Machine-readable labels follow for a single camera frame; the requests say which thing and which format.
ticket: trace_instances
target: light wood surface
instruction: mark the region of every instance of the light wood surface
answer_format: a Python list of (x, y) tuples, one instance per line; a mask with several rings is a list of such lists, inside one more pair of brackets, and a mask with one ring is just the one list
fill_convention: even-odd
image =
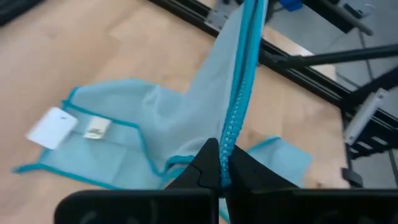
[[(309, 54), (270, 28), (264, 38)], [(38, 158), (29, 128), (77, 85), (137, 77), (188, 89), (214, 38), (146, 0), (47, 0), (0, 29), (0, 222), (52, 223), (68, 194), (97, 187), (44, 171), (10, 170)], [(333, 78), (331, 66), (317, 68)], [(340, 111), (266, 67), (256, 73), (238, 144), (279, 135), (309, 152), (306, 187), (346, 187)]]

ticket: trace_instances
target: light blue cloth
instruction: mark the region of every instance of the light blue cloth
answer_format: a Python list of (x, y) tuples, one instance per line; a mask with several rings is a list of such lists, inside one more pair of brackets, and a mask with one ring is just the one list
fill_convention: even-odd
[[(46, 169), (112, 189), (157, 188), (170, 163), (188, 163), (208, 138), (220, 140), (242, 18), (240, 7), (184, 95), (133, 79), (73, 90), (63, 109), (78, 126), (57, 150), (16, 171)], [(112, 121), (103, 139), (83, 137), (93, 115)]]
[[(266, 5), (245, 1), (232, 13), (184, 95), (133, 79), (74, 89), (62, 106), (78, 119), (71, 135), (15, 171), (43, 169), (107, 189), (158, 189), (183, 171), (170, 170), (174, 164), (188, 164), (208, 138), (217, 138), (228, 185), (228, 157), (248, 107)], [(93, 116), (112, 121), (102, 139), (83, 137)], [(303, 171), (289, 167), (305, 170), (309, 155), (277, 142), (283, 141), (266, 141), (251, 154), (296, 183)], [(286, 162), (290, 155), (294, 162)]]

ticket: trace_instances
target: metal bracket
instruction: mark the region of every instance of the metal bracket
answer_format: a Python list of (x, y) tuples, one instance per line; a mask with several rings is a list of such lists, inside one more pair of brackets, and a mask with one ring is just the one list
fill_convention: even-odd
[(344, 133), (345, 143), (350, 146), (355, 143), (362, 130), (372, 119), (376, 110), (380, 107), (382, 99), (388, 94), (387, 90), (382, 88), (378, 89), (377, 92), (371, 93), (360, 107), (354, 118), (349, 123)]
[(220, 31), (229, 15), (239, 7), (235, 0), (229, 0), (225, 3), (223, 0), (217, 0), (215, 8), (212, 9), (205, 20), (205, 24)]

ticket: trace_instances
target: care label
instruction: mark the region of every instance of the care label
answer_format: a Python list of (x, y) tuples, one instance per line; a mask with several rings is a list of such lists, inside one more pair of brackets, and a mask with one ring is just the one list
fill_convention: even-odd
[(105, 135), (110, 123), (111, 121), (108, 119), (93, 116), (93, 119), (91, 119), (91, 122), (87, 127), (85, 138), (101, 139)]
[(60, 108), (50, 108), (27, 134), (27, 138), (48, 149), (56, 149), (78, 120)]

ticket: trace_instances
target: blue fabric edge trim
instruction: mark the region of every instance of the blue fabric edge trim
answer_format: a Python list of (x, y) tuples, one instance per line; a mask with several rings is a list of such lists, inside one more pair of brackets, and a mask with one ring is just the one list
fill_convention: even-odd
[(259, 144), (256, 144), (255, 146), (251, 147), (248, 149), (246, 152), (249, 154), (250, 152), (258, 151), (259, 149), (262, 149), (265, 146), (268, 146), (269, 144), (275, 142), (276, 140), (282, 139), (279, 136), (269, 136), (265, 141), (260, 142)]
[(159, 184), (159, 189), (164, 189), (164, 187), (166, 187), (165, 186), (165, 184), (168, 182), (168, 181), (170, 181), (170, 179), (172, 179), (172, 178), (177, 178), (183, 171), (185, 170), (185, 168), (178, 168), (178, 169), (175, 169), (175, 170), (173, 170), (171, 173), (169, 173), (169, 174), (167, 174), (167, 175), (165, 175), (164, 177), (163, 177), (163, 179), (162, 179), (162, 182)]
[(82, 177), (80, 175), (72, 174), (72, 173), (69, 173), (69, 172), (64, 172), (64, 171), (62, 171), (60, 169), (57, 169), (57, 168), (54, 168), (52, 166), (48, 166), (48, 165), (45, 165), (45, 164), (29, 164), (29, 165), (18, 167), (16, 169), (14, 169), (13, 171), (16, 174), (21, 174), (23, 172), (27, 172), (27, 171), (31, 171), (31, 170), (37, 170), (37, 169), (46, 170), (46, 171), (52, 172), (52, 173), (57, 174), (57, 175), (68, 177), (70, 179), (78, 180), (80, 182), (84, 182), (84, 183), (87, 183), (87, 184), (97, 185), (97, 186), (100, 186), (100, 187), (103, 187), (103, 188), (106, 188), (106, 189), (122, 190), (122, 188), (113, 186), (111, 184), (105, 184), (105, 183), (102, 183), (102, 182), (99, 182), (99, 181), (96, 181), (96, 180), (92, 180), (92, 179), (89, 179), (89, 178), (86, 178), (86, 177)]
[(225, 220), (227, 223), (230, 223), (229, 216), (224, 211), (218, 209), (218, 214), (223, 218), (223, 220)]
[[(62, 109), (62, 110), (66, 110), (66, 109), (68, 109), (68, 108), (71, 108), (71, 109), (77, 110), (77, 111), (79, 111), (79, 112), (81, 112), (81, 113), (86, 113), (86, 114), (90, 114), (90, 115), (93, 115), (93, 116), (99, 116), (99, 117), (102, 117), (102, 118), (109, 119), (109, 120), (111, 120), (112, 122), (114, 122), (114, 123), (116, 123), (116, 124), (120, 124), (120, 125), (123, 125), (123, 126), (129, 126), (129, 127), (132, 127), (132, 128), (136, 128), (136, 129), (138, 130), (138, 133), (139, 133), (139, 139), (140, 139), (140, 144), (141, 144), (142, 152), (144, 153), (145, 157), (147, 158), (148, 163), (149, 163), (149, 165), (150, 165), (150, 168), (152, 169), (152, 171), (153, 171), (153, 173), (154, 173), (155, 175), (157, 175), (157, 176), (159, 176), (159, 177), (163, 177), (163, 175), (167, 172), (167, 169), (169, 169), (170, 167), (172, 167), (173, 164), (177, 164), (177, 163), (178, 163), (178, 164), (189, 164), (189, 163), (193, 160), (193, 158), (195, 157), (195, 156), (173, 156), (173, 157), (169, 158), (169, 159), (166, 161), (164, 170), (163, 170), (162, 172), (159, 171), (158, 168), (156, 167), (156, 165), (152, 162), (152, 160), (149, 159), (149, 154), (148, 154), (148, 152), (147, 152), (147, 144), (146, 144), (146, 141), (145, 141), (145, 139), (144, 139), (144, 135), (143, 135), (143, 133), (141, 132), (141, 130), (140, 130), (140, 128), (139, 128), (139, 125), (136, 124), (136, 123), (131, 123), (131, 122), (127, 122), (127, 121), (121, 121), (121, 120), (118, 120), (118, 119), (110, 118), (110, 117), (108, 117), (108, 116), (104, 116), (104, 115), (102, 115), (102, 114), (98, 114), (98, 113), (92, 112), (92, 111), (90, 111), (90, 110), (86, 110), (86, 109), (84, 109), (84, 108), (82, 108), (82, 107), (79, 107), (79, 106), (77, 106), (77, 105), (74, 105), (74, 104), (71, 102), (71, 100), (73, 99), (73, 97), (75, 96), (75, 93), (77, 92), (77, 90), (78, 90), (79, 88), (80, 88), (80, 87), (77, 86), (77, 87), (74, 87), (74, 88), (72, 89), (72, 91), (70, 92), (68, 98), (67, 98), (66, 100), (63, 100), (63, 101), (62, 101), (62, 107), (61, 107), (61, 109)], [(23, 172), (28, 172), (28, 171), (30, 171), (30, 170), (43, 169), (43, 167), (50, 167), (50, 166), (48, 166), (48, 165), (45, 165), (45, 164), (40, 163), (43, 159), (45, 159), (45, 157), (49, 154), (50, 151), (51, 151), (51, 149), (44, 148), (43, 151), (42, 151), (42, 153), (41, 153), (40, 156), (39, 156), (38, 161), (37, 161), (36, 163), (34, 163), (34, 164), (27, 164), (27, 165), (24, 165), (24, 166), (20, 166), (19, 168), (14, 169), (14, 172), (15, 172), (16, 170), (18, 170), (17, 173), (20, 174), (20, 173), (23, 173)], [(58, 169), (56, 169), (56, 168), (53, 167), (53, 171), (51, 171), (51, 172), (57, 173), (57, 170), (58, 170)], [(76, 176), (79, 177), (78, 179), (85, 179), (85, 177), (80, 177), (80, 176), (78, 176), (78, 175), (76, 175)]]
[(242, 20), (240, 23), (240, 30), (239, 30), (239, 37), (238, 37), (238, 47), (236, 49), (236, 57), (235, 57), (235, 66), (234, 66), (234, 73), (233, 73), (233, 80), (231, 85), (231, 97), (229, 98), (229, 105), (228, 110), (231, 111), (231, 107), (235, 101), (236, 92), (238, 90), (238, 84), (240, 80), (241, 70), (243, 68), (244, 63), (244, 48), (246, 46), (246, 39), (248, 36), (248, 29), (250, 24), (250, 18), (247, 18), (247, 14), (251, 13), (254, 8), (253, 1), (244, 2), (243, 5), (243, 13), (242, 13)]
[[(263, 25), (262, 24), (263, 23), (262, 18), (263, 18), (263, 16), (266, 16), (266, 15), (264, 15), (266, 12), (263, 11), (264, 10), (264, 0), (258, 0), (256, 2), (249, 1), (249, 2), (253, 3), (253, 4), (249, 5), (248, 2), (245, 2), (245, 5), (244, 5), (245, 8), (244, 8), (244, 12), (243, 12), (243, 21), (242, 21), (242, 26), (243, 25), (245, 25), (245, 26), (248, 25), (247, 29), (251, 28), (251, 30), (249, 30), (249, 32), (246, 32), (247, 33), (246, 34), (247, 35), (247, 39), (251, 39), (251, 41), (249, 41), (248, 43), (243, 43), (243, 48), (244, 48), (244, 52), (243, 53), (247, 54), (246, 64), (244, 64), (244, 66), (245, 66), (245, 68), (248, 67), (248, 69), (245, 71), (246, 73), (255, 74), (256, 67), (257, 67), (256, 64), (257, 64), (257, 61), (258, 61), (258, 53), (257, 52), (259, 50), (259, 43), (260, 43), (260, 40), (261, 40), (261, 32), (262, 32), (261, 28), (262, 28), (262, 25)], [(252, 7), (252, 15), (250, 17), (249, 16), (245, 16), (245, 13), (246, 14), (250, 13), (250, 11), (249, 11), (250, 8), (249, 7)], [(246, 49), (248, 47), (251, 49), (251, 51), (249, 53), (246, 52)], [(249, 99), (250, 99), (250, 96), (251, 96), (252, 86), (253, 86), (253, 82), (254, 82), (254, 76), (250, 79), (250, 82), (251, 82), (250, 89), (246, 90), (248, 92)], [(248, 109), (249, 99), (248, 99), (248, 102), (247, 102), (246, 106), (244, 107), (244, 109), (242, 109), (243, 115), (246, 114), (246, 111)], [(228, 120), (229, 115), (230, 115), (230, 108), (228, 107), (226, 121)], [(226, 131), (226, 125), (224, 124), (221, 140), (223, 139), (225, 131)], [(227, 156), (229, 157), (232, 152), (229, 150), (229, 152), (227, 152), (227, 153), (228, 153)], [(225, 155), (222, 155), (221, 151), (220, 151), (220, 163), (221, 163), (221, 165), (223, 163), (223, 161), (221, 160), (222, 156), (225, 156)], [(223, 172), (223, 169), (221, 169), (221, 186), (222, 187), (226, 187), (229, 184), (231, 184), (231, 179), (229, 177), (229, 173), (228, 172), (225, 173), (225, 172)]]

